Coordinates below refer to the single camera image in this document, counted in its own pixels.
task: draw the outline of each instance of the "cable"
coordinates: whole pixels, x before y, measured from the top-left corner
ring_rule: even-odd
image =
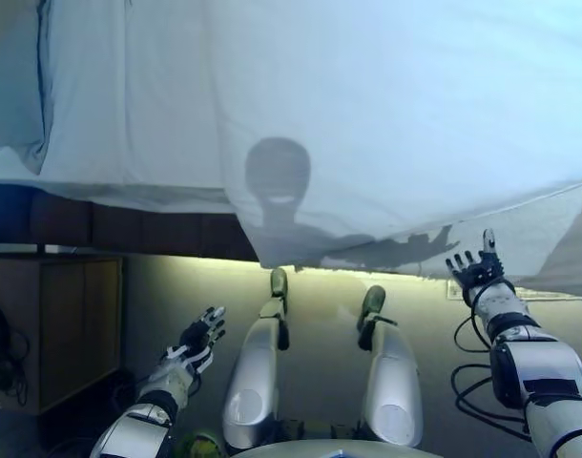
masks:
[[[482,288],[480,288],[478,293],[473,298],[473,301],[471,301],[471,303],[468,303],[469,308],[471,309],[471,313],[470,313],[469,317],[464,319],[457,326],[456,330],[454,331],[454,344],[457,346],[457,348],[461,349],[462,351],[465,351],[466,353],[482,353],[482,354],[490,353],[491,345],[487,341],[487,339],[482,335],[482,332],[480,332],[480,329],[479,329],[478,324],[477,324],[476,319],[475,319],[476,306],[477,306],[477,303],[480,300],[480,298],[482,298],[482,295],[486,292],[486,290],[497,283],[503,283],[503,284],[507,285],[509,287],[509,289],[511,289],[511,291],[513,291],[515,293],[515,288],[513,287],[513,285],[509,281],[505,280],[502,277],[499,277],[497,279],[489,281],[484,286],[482,286]],[[467,297],[468,297],[467,290],[464,291],[463,297],[466,299],[466,302],[467,302]],[[463,327],[467,323],[471,323],[471,327],[473,328],[473,332],[475,333],[475,335],[479,339],[479,341],[482,343],[482,345],[485,347],[484,349],[465,348],[459,344],[459,342],[458,342],[459,333],[461,332],[461,329],[463,329]],[[482,408],[471,403],[467,399],[467,396],[470,393],[472,393],[473,391],[475,391],[476,389],[478,389],[480,386],[491,383],[492,377],[486,377],[486,378],[480,380],[479,382],[476,382],[475,384],[471,385],[470,387],[466,388],[463,391],[459,390],[459,388],[456,384],[456,378],[460,372],[462,372],[465,369],[469,369],[469,368],[482,368],[482,369],[490,370],[490,366],[488,364],[464,364],[464,365],[460,365],[460,366],[456,367],[452,371],[452,374],[450,375],[450,385],[452,386],[452,391],[454,391],[454,394],[456,396],[455,401],[454,401],[454,405],[456,406],[456,408],[458,408],[461,412],[465,413],[466,415],[474,418],[475,420],[478,420],[479,422],[482,422],[486,425],[494,427],[495,429],[499,429],[500,431],[506,432],[507,434],[509,434],[513,437],[516,437],[520,440],[523,440],[526,442],[531,442],[531,438],[529,435],[523,434],[522,432],[519,432],[519,431],[512,429],[510,427],[507,427],[505,425],[501,425],[500,423],[494,421],[494,420],[499,420],[499,421],[503,421],[503,422],[513,422],[513,423],[519,423],[519,424],[522,424],[525,426],[526,420],[524,418],[488,412],[487,410],[483,410]]]
[[[458,408],[461,412],[465,413],[466,415],[474,418],[475,420],[478,420],[479,422],[482,422],[486,425],[489,425],[489,426],[494,427],[496,429],[499,429],[503,432],[506,432],[507,434],[510,434],[511,436],[516,437],[518,439],[521,439],[523,441],[531,442],[531,438],[529,435],[523,434],[515,429],[511,429],[510,427],[506,427],[505,425],[501,425],[500,423],[493,421],[493,420],[501,420],[501,421],[505,421],[505,422],[514,422],[514,423],[524,424],[525,420],[523,418],[512,417],[509,415],[500,415],[497,413],[488,412],[488,411],[483,410],[482,408],[476,406],[475,404],[471,403],[470,401],[468,401],[466,399],[466,397],[470,393],[475,391],[477,388],[490,383],[492,381],[492,377],[486,377],[485,379],[482,379],[479,382],[471,385],[469,388],[466,388],[463,391],[459,391],[458,386],[456,384],[456,377],[461,371],[463,371],[465,369],[469,369],[469,368],[490,369],[490,366],[487,364],[464,364],[464,365],[458,366],[456,369],[454,369],[452,371],[452,374],[450,376],[450,384],[452,386],[452,390],[454,391],[454,394],[456,395],[456,399],[454,402],[454,405],[456,406],[456,408]]]
[[[469,395],[470,393],[475,391],[480,386],[486,385],[486,384],[489,384],[490,382],[492,382],[492,377],[486,377],[486,378],[482,379],[481,381],[476,382],[475,384],[473,384],[472,386],[470,386],[469,388],[467,388],[463,392],[459,392],[459,389],[458,389],[457,384],[456,384],[456,377],[461,371],[463,371],[465,369],[470,369],[470,368],[490,369],[490,366],[488,364],[464,364],[464,365],[460,365],[456,369],[454,369],[452,371],[451,376],[450,376],[450,384],[452,385],[452,390],[454,391],[454,394],[456,394],[457,399],[460,399],[460,401],[462,403],[465,403],[467,405],[467,407],[472,408],[476,412],[478,412],[482,415],[485,415],[487,417],[494,418],[496,420],[503,420],[505,422],[515,422],[515,423],[524,424],[525,421],[521,417],[512,417],[509,415],[499,415],[497,413],[488,412],[488,411],[483,410],[482,408],[476,406],[475,404],[472,404],[467,399],[465,399],[467,395]]]
[[[513,291],[515,293],[515,288],[513,287],[513,284],[511,284],[509,281],[505,280],[504,278],[499,277],[497,279],[493,279],[493,280],[489,281],[484,286],[482,286],[482,288],[475,295],[475,298],[473,298],[473,301],[471,301],[471,303],[468,303],[469,308],[471,309],[471,313],[470,313],[469,317],[466,318],[465,320],[463,320],[457,326],[456,330],[454,331],[454,344],[456,345],[457,348],[459,348],[462,351],[465,351],[466,353],[489,353],[490,352],[490,343],[482,335],[482,332],[480,331],[480,328],[478,327],[478,323],[475,320],[475,316],[476,316],[475,309],[476,309],[478,301],[480,300],[480,298],[482,298],[482,295],[486,292],[486,290],[497,283],[505,284],[509,289],[511,289],[511,291]],[[465,290],[463,292],[463,297],[464,298],[468,297],[467,290]],[[463,326],[465,326],[468,322],[471,322],[471,327],[473,327],[473,332],[475,333],[477,338],[480,340],[482,345],[485,347],[485,349],[465,348],[459,344],[459,342],[458,342],[459,333],[461,332],[461,329],[463,329]]]
[[[463,329],[463,326],[465,326],[470,321],[471,317],[467,317],[457,326],[456,330],[454,331],[454,344],[458,349],[465,351],[466,353],[489,353],[489,350],[465,348],[459,343],[459,333],[461,332],[461,329]]]

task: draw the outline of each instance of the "robot leg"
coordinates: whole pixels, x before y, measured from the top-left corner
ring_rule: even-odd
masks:
[[[289,346],[286,327],[286,275],[271,274],[272,297],[251,326],[236,362],[223,408],[228,447],[246,450],[272,436],[278,413],[277,353]]]
[[[416,447],[423,436],[423,407],[414,354],[395,322],[380,312],[381,286],[367,291],[359,319],[359,347],[372,353],[361,432],[389,444]]]

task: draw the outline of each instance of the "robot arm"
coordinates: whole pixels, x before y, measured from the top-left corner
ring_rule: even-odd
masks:
[[[497,400],[524,412],[540,456],[582,458],[581,360],[569,345],[543,331],[516,297],[492,231],[484,234],[480,262],[469,251],[467,262],[460,255],[454,258],[456,266],[447,260],[448,269],[490,341]]]
[[[170,429],[189,399],[189,389],[199,389],[201,373],[212,363],[212,348],[225,331],[225,309],[213,307],[169,347],[159,366],[128,408],[100,437],[91,458],[159,458],[171,451]]]

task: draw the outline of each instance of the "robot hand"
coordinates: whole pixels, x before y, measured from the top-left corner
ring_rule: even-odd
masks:
[[[479,289],[486,289],[490,285],[498,282],[506,282],[504,280],[503,264],[497,256],[494,233],[492,229],[484,231],[484,250],[478,252],[480,261],[476,262],[470,251],[465,252],[468,264],[465,265],[461,255],[454,255],[454,260],[458,266],[455,267],[452,260],[446,259],[446,266],[452,275],[452,278],[463,288],[463,299],[468,306],[471,306],[475,300],[470,299],[469,292]]]
[[[213,361],[212,348],[225,335],[225,308],[209,307],[197,320],[183,331],[178,348],[169,348],[167,358],[183,355],[184,364],[190,364],[197,374],[201,374]]]
[[[100,437],[91,457],[169,456],[169,433],[178,413],[201,386],[200,374],[213,361],[213,345],[225,331],[225,308],[210,307],[168,348],[149,381],[128,408]],[[197,382],[197,388],[189,392]]]

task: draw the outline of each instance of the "wooden furniture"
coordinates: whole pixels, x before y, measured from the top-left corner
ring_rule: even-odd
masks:
[[[121,258],[0,255],[0,309],[31,344],[26,405],[1,407],[39,414],[119,368],[120,275]]]

